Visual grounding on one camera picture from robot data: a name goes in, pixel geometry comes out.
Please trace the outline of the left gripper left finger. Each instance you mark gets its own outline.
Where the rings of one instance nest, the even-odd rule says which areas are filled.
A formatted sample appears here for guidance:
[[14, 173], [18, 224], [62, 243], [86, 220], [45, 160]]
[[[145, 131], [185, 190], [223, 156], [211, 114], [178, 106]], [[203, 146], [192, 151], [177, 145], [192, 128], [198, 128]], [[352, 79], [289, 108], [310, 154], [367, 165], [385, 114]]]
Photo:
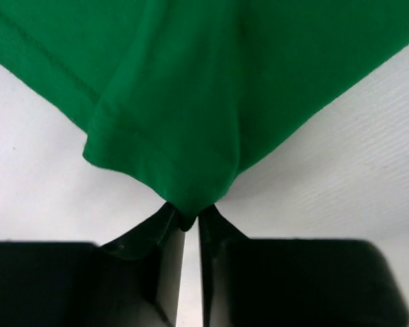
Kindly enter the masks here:
[[164, 204], [101, 246], [0, 241], [0, 326], [174, 326], [179, 218]]

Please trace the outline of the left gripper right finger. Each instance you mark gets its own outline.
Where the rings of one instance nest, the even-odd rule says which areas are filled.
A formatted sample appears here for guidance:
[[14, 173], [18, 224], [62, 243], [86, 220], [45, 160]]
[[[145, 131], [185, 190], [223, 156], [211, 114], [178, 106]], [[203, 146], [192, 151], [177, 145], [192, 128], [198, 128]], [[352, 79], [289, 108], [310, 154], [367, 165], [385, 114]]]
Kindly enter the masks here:
[[409, 326], [380, 250], [360, 239], [249, 238], [198, 216], [205, 326]]

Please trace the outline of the green t shirt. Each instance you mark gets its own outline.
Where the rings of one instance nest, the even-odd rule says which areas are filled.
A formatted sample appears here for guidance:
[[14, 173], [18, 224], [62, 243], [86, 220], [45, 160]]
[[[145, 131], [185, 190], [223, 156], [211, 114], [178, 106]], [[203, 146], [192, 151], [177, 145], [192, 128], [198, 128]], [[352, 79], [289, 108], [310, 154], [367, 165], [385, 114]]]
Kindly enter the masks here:
[[409, 1], [0, 1], [0, 64], [184, 216], [409, 44]]

